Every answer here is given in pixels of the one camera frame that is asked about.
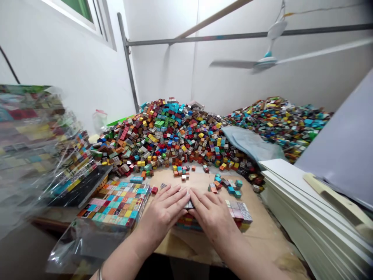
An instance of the person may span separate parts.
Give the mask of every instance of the person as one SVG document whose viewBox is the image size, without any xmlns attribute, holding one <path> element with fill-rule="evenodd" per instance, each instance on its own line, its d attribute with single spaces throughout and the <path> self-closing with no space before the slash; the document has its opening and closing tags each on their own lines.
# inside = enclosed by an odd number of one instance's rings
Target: person
<svg viewBox="0 0 373 280">
<path fill-rule="evenodd" d="M 184 209 L 189 199 L 195 209 Z M 237 228 L 221 196 L 212 192 L 201 194 L 195 188 L 187 193 L 187 189 L 179 185 L 168 185 L 156 194 L 135 230 L 103 263 L 102 279 L 135 279 L 144 261 L 187 212 L 196 218 L 221 259 L 240 279 L 289 280 L 274 264 L 254 252 Z M 96 271 L 91 280 L 99 279 L 98 274 L 99 271 Z"/>
</svg>

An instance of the pile of rubik's cubes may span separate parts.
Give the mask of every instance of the pile of rubik's cubes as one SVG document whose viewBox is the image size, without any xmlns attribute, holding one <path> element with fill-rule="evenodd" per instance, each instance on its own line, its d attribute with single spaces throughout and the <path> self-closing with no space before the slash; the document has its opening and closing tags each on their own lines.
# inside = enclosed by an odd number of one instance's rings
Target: pile of rubik's cubes
<svg viewBox="0 0 373 280">
<path fill-rule="evenodd" d="M 295 106 L 275 96 L 234 111 L 225 120 L 258 133 L 267 142 L 280 145 L 285 156 L 294 163 L 332 115 L 322 108 Z"/>
<path fill-rule="evenodd" d="M 241 198 L 241 180 L 236 180 L 236 182 L 234 182 L 233 180 L 226 180 L 222 178 L 220 174 L 216 174 L 214 182 L 210 183 L 208 187 L 208 191 L 218 194 L 218 190 L 220 190 L 222 186 L 227 188 L 228 193 L 233 194 L 235 198 Z"/>
<path fill-rule="evenodd" d="M 189 166 L 172 166 L 173 171 L 174 171 L 174 177 L 181 176 L 182 181 L 186 181 L 189 179 L 189 171 L 190 167 Z"/>
<path fill-rule="evenodd" d="M 98 227 L 115 224 L 132 229 L 139 220 L 150 194 L 150 186 L 137 183 L 109 181 L 98 190 L 77 215 Z"/>
<path fill-rule="evenodd" d="M 145 178 L 158 167 L 181 167 L 195 161 L 205 172 L 214 165 L 246 178 L 256 173 L 247 156 L 220 130 L 227 123 L 203 109 L 195 101 L 184 105 L 174 98 L 144 103 L 139 114 L 105 131 L 91 152 L 98 165 L 113 165 L 112 172 L 119 177 L 142 172 Z M 186 173 L 181 174 L 182 180 L 187 179 Z"/>
<path fill-rule="evenodd" d="M 251 215 L 249 213 L 248 208 L 246 207 L 246 204 L 243 202 L 237 202 L 237 201 L 225 201 L 227 203 L 229 212 L 234 219 L 237 227 L 240 229 L 241 232 L 247 231 L 247 229 L 250 227 L 250 224 L 253 222 L 253 219 L 251 218 Z M 190 200 L 187 205 L 184 207 L 185 209 L 192 209 L 194 208 L 194 205 L 192 201 Z M 189 213 L 182 216 L 175 224 L 175 226 L 183 229 L 192 229 L 195 231 L 202 231 L 201 226 L 197 222 L 197 220 L 190 215 Z"/>
</svg>

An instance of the ceiling fan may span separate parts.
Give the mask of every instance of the ceiling fan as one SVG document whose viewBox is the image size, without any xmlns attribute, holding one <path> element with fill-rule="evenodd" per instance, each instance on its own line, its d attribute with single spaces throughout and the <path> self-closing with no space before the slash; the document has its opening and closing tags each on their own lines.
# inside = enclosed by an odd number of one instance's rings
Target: ceiling fan
<svg viewBox="0 0 373 280">
<path fill-rule="evenodd" d="M 246 61 L 246 60 L 214 60 L 210 67 L 228 67 L 228 68 L 243 68 L 243 69 L 252 69 L 252 74 L 260 73 L 266 69 L 272 68 L 278 64 L 283 64 L 296 60 L 303 60 L 306 58 L 312 58 L 316 56 L 321 56 L 324 54 L 334 53 L 337 51 L 343 51 L 346 49 L 352 49 L 359 46 L 364 46 L 373 43 L 373 37 L 365 38 L 362 40 L 354 41 L 351 43 L 338 45 L 335 47 L 323 49 L 320 51 L 309 52 L 302 54 L 300 56 L 294 56 L 292 58 L 286 58 L 283 60 L 277 60 L 272 56 L 272 48 L 275 40 L 282 35 L 287 26 L 287 21 L 280 20 L 274 23 L 268 30 L 267 38 L 270 39 L 270 45 L 267 53 L 264 55 L 264 58 L 258 61 Z"/>
</svg>

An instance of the fan blade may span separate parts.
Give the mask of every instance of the fan blade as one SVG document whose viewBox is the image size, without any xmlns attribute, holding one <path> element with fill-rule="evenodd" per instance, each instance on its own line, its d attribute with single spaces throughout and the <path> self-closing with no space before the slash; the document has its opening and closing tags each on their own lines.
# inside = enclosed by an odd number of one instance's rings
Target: fan blade
<svg viewBox="0 0 373 280">
<path fill-rule="evenodd" d="M 210 67 L 230 67 L 230 68 L 244 68 L 252 69 L 257 61 L 244 61 L 244 60 L 214 60 Z"/>
<path fill-rule="evenodd" d="M 294 56 L 292 58 L 283 59 L 283 60 L 278 61 L 277 64 L 291 62 L 291 61 L 295 61 L 295 60 L 302 60 L 302 59 L 306 59 L 306 58 L 312 58 L 312 57 L 315 57 L 315 56 L 334 53 L 334 52 L 338 52 L 338 51 L 344 51 L 346 49 L 353 49 L 353 48 L 356 48 L 356 47 L 360 47 L 360 46 L 364 46 L 364 45 L 368 45 L 368 44 L 372 44 L 372 43 L 373 43 L 373 37 L 372 38 L 366 38 L 366 39 L 358 40 L 358 41 L 355 41 L 355 42 L 351 42 L 351 43 L 347 43 L 347 44 L 323 49 L 321 51 L 310 52 L 308 54 L 302 54 L 300 56 Z"/>
</svg>

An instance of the wooden table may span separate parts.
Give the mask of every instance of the wooden table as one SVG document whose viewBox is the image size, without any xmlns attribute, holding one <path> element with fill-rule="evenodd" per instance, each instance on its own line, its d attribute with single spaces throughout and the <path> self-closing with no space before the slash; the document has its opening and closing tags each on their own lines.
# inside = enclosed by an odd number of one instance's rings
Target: wooden table
<svg viewBox="0 0 373 280">
<path fill-rule="evenodd" d="M 162 169 L 154 172 L 154 177 L 150 180 L 150 184 L 155 186 L 160 186 L 161 183 L 173 186 L 180 184 L 187 188 L 195 187 L 202 192 L 206 192 L 208 185 L 213 182 L 214 176 L 214 174 L 192 171 L 190 172 L 189 180 L 182 182 L 181 177 L 174 177 L 171 170 Z M 222 173 L 222 177 L 225 179 L 242 180 L 242 177 L 238 176 L 225 176 L 224 172 Z M 251 227 L 243 233 L 248 243 L 256 252 L 260 252 L 263 259 L 275 263 L 291 279 L 308 279 L 306 269 L 294 255 L 281 230 L 276 226 L 257 195 L 253 192 L 250 184 L 246 180 L 242 180 L 242 182 L 242 197 L 240 201 L 246 204 L 253 218 Z M 225 188 L 221 189 L 219 195 L 226 200 L 235 200 L 234 196 L 228 194 Z M 145 211 L 152 200 L 153 195 L 149 197 Z M 64 226 L 67 228 L 78 212 L 79 209 L 77 208 L 52 207 L 43 217 L 36 219 L 35 222 L 45 225 L 48 220 L 51 220 L 52 224 L 50 226 L 56 230 L 64 228 Z M 204 264 L 224 266 L 205 234 L 192 230 L 173 227 L 155 252 Z"/>
</svg>

